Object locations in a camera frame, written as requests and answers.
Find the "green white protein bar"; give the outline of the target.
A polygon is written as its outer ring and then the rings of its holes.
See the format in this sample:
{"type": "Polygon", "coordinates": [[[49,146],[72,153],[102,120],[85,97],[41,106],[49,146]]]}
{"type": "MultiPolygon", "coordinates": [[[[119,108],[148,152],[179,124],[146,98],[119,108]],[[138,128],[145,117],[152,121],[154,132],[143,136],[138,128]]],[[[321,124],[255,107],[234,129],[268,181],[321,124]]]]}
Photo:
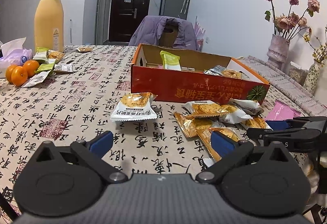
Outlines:
{"type": "Polygon", "coordinates": [[[174,55],[167,51],[160,51],[160,56],[162,58],[162,65],[164,69],[181,71],[180,56],[174,55]]]}

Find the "golden cracker packet front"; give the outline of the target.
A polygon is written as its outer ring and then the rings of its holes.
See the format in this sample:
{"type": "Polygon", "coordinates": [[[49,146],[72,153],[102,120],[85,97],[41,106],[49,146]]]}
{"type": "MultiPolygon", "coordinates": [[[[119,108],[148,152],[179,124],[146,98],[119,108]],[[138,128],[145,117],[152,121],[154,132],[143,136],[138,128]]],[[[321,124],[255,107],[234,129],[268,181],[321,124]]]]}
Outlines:
{"type": "Polygon", "coordinates": [[[197,134],[215,161],[234,151],[240,140],[231,128],[225,127],[199,129],[197,134]]]}

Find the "pink knitted table runner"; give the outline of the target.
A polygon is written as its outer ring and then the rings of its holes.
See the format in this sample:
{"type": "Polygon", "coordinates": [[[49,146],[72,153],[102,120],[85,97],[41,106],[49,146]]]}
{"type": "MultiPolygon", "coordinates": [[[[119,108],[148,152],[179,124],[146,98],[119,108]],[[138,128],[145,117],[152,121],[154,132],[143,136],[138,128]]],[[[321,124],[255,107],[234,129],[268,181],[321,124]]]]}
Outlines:
{"type": "Polygon", "coordinates": [[[299,111],[301,115],[326,116],[326,106],[280,69],[253,56],[240,57],[237,60],[253,69],[272,85],[265,100],[269,109],[273,107],[275,100],[280,100],[299,111]]]}

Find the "floral white small vase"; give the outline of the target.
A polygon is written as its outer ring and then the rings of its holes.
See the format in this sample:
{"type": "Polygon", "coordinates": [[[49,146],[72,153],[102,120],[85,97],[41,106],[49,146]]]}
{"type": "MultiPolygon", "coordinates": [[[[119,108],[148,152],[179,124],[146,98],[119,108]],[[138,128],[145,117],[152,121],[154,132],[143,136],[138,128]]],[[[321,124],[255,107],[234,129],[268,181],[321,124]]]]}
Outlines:
{"type": "Polygon", "coordinates": [[[320,63],[318,63],[317,61],[314,61],[314,63],[310,66],[310,69],[307,73],[303,87],[310,94],[314,94],[314,92],[317,88],[321,68],[322,68],[322,65],[320,63]]]}

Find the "white orange cracker packet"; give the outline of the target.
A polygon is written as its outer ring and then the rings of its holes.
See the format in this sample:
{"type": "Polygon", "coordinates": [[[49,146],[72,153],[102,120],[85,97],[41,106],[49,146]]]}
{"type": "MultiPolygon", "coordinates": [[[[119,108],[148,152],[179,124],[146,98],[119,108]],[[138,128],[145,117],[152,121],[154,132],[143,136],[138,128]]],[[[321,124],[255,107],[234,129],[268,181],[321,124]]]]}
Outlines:
{"type": "Polygon", "coordinates": [[[157,96],[151,92],[125,94],[110,116],[113,122],[144,121],[156,119],[151,105],[157,96]]]}

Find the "pink textured vase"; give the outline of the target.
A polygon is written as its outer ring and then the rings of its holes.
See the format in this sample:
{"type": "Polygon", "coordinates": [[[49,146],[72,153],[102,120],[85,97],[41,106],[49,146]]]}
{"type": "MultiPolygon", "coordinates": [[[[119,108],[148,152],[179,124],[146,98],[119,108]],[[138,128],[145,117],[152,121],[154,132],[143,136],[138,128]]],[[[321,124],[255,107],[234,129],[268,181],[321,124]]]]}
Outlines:
{"type": "Polygon", "coordinates": [[[273,34],[267,52],[268,63],[281,70],[287,61],[289,46],[289,40],[273,34]]]}

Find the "red silver snack packet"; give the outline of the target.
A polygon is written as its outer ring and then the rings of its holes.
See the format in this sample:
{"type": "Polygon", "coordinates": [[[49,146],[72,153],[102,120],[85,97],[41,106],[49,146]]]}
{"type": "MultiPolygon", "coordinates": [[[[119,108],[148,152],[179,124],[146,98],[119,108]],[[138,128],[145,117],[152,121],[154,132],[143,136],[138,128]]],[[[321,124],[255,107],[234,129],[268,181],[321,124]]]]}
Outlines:
{"type": "Polygon", "coordinates": [[[225,70],[226,68],[221,66],[221,65],[216,65],[215,67],[211,68],[211,69],[208,69],[206,71],[204,71],[204,74],[207,74],[207,75],[214,75],[214,76],[223,76],[223,71],[225,70]]]}

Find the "orange cardboard snack box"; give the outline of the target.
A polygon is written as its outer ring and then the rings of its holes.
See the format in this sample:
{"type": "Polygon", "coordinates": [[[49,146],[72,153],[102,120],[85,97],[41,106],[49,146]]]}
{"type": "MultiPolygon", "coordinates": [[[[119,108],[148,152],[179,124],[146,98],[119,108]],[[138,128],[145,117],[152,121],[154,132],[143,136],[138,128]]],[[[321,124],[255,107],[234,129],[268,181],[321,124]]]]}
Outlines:
{"type": "Polygon", "coordinates": [[[131,63],[131,92],[151,92],[158,101],[185,103],[211,100],[219,104],[230,98],[255,100],[259,103],[270,88],[270,83],[241,61],[228,56],[163,48],[140,44],[131,63]],[[180,57],[181,70],[164,69],[161,51],[180,57]],[[206,71],[220,65],[244,73],[245,80],[208,75],[206,71]]]}

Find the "small snack packet far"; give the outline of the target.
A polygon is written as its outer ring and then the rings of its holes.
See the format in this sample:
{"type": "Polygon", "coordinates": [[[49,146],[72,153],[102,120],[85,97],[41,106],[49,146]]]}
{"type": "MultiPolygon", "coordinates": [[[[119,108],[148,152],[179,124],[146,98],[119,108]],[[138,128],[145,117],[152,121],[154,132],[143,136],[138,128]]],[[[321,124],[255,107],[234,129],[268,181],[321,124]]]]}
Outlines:
{"type": "Polygon", "coordinates": [[[76,51],[81,52],[81,53],[91,52],[91,51],[93,51],[93,48],[92,47],[87,47],[87,46],[78,47],[78,48],[76,48],[76,51]]]}

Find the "orange mandarin back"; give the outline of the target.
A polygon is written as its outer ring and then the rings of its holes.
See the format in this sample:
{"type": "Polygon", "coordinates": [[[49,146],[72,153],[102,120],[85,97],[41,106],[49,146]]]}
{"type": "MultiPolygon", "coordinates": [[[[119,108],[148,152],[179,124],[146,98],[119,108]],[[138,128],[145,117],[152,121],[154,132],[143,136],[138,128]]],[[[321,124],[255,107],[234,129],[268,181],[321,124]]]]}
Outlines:
{"type": "Polygon", "coordinates": [[[40,64],[36,60],[28,60],[23,65],[23,68],[26,70],[29,78],[33,77],[36,74],[36,70],[39,67],[40,64]]]}

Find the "orange mandarin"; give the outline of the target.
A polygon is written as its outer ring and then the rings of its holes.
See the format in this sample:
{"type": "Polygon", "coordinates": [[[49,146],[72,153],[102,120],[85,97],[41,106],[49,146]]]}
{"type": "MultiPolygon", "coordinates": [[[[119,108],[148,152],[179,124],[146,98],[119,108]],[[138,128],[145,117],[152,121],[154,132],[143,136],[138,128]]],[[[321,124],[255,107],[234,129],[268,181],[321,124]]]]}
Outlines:
{"type": "Polygon", "coordinates": [[[22,86],[28,80],[28,72],[23,66],[17,66],[11,74],[11,81],[15,86],[22,86]]]}
{"type": "Polygon", "coordinates": [[[29,78],[33,77],[36,74],[36,70],[39,67],[40,64],[36,60],[28,60],[23,65],[23,68],[26,70],[29,78]]]}
{"type": "Polygon", "coordinates": [[[17,65],[10,65],[6,69],[6,79],[9,83],[12,83],[12,72],[17,67],[17,65]]]}

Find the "orange mandarin front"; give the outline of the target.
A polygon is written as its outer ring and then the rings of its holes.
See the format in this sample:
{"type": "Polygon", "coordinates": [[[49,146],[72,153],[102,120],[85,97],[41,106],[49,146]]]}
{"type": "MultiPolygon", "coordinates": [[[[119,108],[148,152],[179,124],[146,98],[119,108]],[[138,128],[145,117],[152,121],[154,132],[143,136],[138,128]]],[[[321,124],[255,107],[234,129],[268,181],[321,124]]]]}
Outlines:
{"type": "Polygon", "coordinates": [[[23,66],[17,66],[11,74],[11,81],[15,86],[22,86],[28,80],[28,72],[23,66]]]}

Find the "dried pink roses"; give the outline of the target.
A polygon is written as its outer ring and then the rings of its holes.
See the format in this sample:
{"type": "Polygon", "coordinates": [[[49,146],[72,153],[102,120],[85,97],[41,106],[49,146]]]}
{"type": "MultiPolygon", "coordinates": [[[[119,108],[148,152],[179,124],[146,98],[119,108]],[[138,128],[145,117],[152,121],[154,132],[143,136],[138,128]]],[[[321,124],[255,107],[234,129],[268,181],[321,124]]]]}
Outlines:
{"type": "Polygon", "coordinates": [[[265,0],[270,2],[271,9],[265,11],[265,20],[272,22],[274,29],[273,34],[281,36],[286,41],[291,41],[296,35],[304,33],[302,38],[305,42],[309,42],[312,34],[312,29],[308,26],[308,20],[305,17],[308,14],[313,17],[314,14],[320,12],[320,2],[318,0],[308,0],[307,8],[303,14],[298,15],[292,11],[293,7],[299,5],[299,0],[288,0],[289,8],[286,14],[277,15],[274,0],[265,0]]]}

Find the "purple tissue pack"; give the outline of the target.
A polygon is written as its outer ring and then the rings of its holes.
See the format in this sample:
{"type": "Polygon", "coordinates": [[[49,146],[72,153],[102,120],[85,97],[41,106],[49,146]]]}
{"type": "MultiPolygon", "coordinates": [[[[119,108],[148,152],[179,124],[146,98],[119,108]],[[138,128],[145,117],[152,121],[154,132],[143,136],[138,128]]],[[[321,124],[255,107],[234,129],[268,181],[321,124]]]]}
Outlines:
{"type": "Polygon", "coordinates": [[[22,66],[32,59],[33,51],[23,47],[25,41],[26,37],[23,37],[1,45],[1,78],[6,77],[6,70],[10,65],[22,66]]]}

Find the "wooden chair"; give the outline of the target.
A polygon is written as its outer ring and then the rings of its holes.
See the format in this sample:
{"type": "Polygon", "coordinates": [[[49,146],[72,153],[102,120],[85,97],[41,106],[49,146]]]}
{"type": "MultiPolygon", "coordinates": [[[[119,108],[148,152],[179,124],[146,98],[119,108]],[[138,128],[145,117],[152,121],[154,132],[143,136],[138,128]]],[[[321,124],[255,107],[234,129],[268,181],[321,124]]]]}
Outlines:
{"type": "Polygon", "coordinates": [[[159,39],[159,45],[163,47],[173,47],[178,35],[178,27],[166,26],[163,29],[162,35],[159,39]]]}

